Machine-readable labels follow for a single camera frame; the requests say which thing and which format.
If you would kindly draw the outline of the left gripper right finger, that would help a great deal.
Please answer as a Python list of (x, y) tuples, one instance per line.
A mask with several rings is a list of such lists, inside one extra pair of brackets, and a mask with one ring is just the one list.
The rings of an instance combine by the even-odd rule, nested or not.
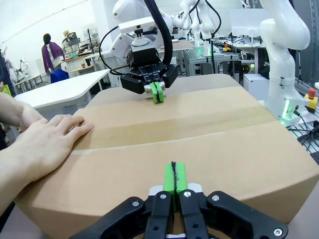
[(284, 223), (222, 191), (205, 196), (190, 189), (184, 163), (175, 164), (175, 201), (188, 239), (207, 239), (209, 228), (231, 239), (284, 239), (289, 232)]

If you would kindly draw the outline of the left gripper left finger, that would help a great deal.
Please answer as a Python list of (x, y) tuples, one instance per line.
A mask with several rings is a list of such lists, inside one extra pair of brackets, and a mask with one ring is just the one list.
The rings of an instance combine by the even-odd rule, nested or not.
[(164, 239), (174, 215), (177, 197), (177, 163), (165, 166), (163, 189), (144, 201), (130, 197), (72, 239)]

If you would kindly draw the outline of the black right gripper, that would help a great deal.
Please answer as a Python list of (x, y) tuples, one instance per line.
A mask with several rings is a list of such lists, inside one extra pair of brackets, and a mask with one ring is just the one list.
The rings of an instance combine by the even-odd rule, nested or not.
[(131, 46), (130, 72), (120, 77), (122, 87), (136, 94), (149, 94), (155, 104), (164, 101), (163, 92), (170, 88), (178, 77), (178, 66), (171, 64), (162, 75), (165, 64), (153, 46)]

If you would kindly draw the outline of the person's right hand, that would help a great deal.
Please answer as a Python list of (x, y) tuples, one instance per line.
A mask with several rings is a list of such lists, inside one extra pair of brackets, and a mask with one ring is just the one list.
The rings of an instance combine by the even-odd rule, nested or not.
[(56, 115), (50, 121), (34, 122), (22, 133), (14, 146), (25, 164), (27, 182), (54, 171), (66, 159), (74, 143), (93, 125), (81, 116)]

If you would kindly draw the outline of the person's left hand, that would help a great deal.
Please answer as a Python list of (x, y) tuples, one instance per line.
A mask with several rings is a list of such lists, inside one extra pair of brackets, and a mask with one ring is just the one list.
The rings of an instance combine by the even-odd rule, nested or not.
[(43, 120), (44, 117), (31, 105), (20, 103), (18, 110), (18, 123), (22, 132), (26, 131), (34, 122)]

